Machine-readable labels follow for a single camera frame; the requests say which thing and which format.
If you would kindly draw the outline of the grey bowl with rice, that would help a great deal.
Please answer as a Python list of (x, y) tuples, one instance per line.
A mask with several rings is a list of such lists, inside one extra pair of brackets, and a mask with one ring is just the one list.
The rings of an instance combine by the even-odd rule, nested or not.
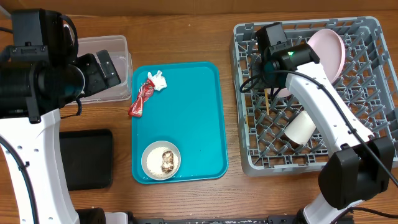
[[(161, 169), (162, 155), (165, 151), (172, 151), (174, 154), (174, 169), (168, 174)], [(162, 181), (172, 178), (180, 168), (181, 155), (178, 148), (168, 141), (156, 141), (147, 146), (142, 154), (141, 165), (144, 173), (151, 179)]]

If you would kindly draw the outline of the pink round plate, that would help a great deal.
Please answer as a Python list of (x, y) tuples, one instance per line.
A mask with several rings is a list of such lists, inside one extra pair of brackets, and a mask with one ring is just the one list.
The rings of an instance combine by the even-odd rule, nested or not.
[(322, 29), (314, 33), (307, 44), (320, 58), (330, 83), (334, 83), (345, 63), (345, 46), (341, 37), (331, 29)]

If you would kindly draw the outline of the white tissue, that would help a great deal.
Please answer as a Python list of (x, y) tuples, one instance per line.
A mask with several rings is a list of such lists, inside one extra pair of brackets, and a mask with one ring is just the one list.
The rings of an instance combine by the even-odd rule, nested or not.
[(158, 70), (155, 75), (149, 72), (147, 77), (154, 84), (155, 91), (161, 91), (167, 87), (167, 82), (165, 77), (162, 75), (162, 71)]

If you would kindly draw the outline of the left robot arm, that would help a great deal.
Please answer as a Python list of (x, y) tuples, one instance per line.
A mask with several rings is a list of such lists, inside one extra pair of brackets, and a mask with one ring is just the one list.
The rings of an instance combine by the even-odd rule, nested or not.
[(60, 152), (60, 109), (120, 84), (108, 51), (79, 55), (66, 15), (11, 15), (13, 44), (1, 52), (1, 149), (21, 223), (108, 223), (102, 208), (75, 209)]

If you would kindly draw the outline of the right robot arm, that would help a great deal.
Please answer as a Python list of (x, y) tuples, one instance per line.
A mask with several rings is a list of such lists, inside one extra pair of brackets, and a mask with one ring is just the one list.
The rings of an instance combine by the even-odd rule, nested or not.
[(257, 75), (240, 92), (264, 90), (276, 96), (282, 89), (293, 94), (320, 132), (329, 160), (318, 176), (319, 196), (299, 210), (292, 223), (351, 223), (349, 212), (387, 190), (395, 145), (377, 138), (355, 117), (328, 79), (345, 62), (341, 37), (331, 29), (314, 33), (305, 44), (292, 45), (282, 24), (275, 22), (256, 32), (261, 53)]

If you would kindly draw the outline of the pink small bowl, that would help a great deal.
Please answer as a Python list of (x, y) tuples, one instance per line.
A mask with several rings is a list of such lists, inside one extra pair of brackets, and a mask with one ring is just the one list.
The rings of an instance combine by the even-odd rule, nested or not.
[(272, 89), (269, 88), (269, 89), (267, 89), (267, 92), (273, 98), (275, 98), (275, 97), (285, 98), (285, 97), (288, 97), (288, 96), (291, 95), (291, 92), (288, 91), (288, 89), (286, 89), (286, 88), (274, 88), (273, 89), (273, 94), (271, 94), (272, 93)]

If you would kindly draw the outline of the white paper cup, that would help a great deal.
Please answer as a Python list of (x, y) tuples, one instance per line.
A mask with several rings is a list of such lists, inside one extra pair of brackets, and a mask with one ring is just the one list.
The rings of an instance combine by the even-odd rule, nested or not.
[(310, 140), (316, 126), (308, 113), (303, 110), (286, 127), (284, 134), (299, 145), (306, 145)]

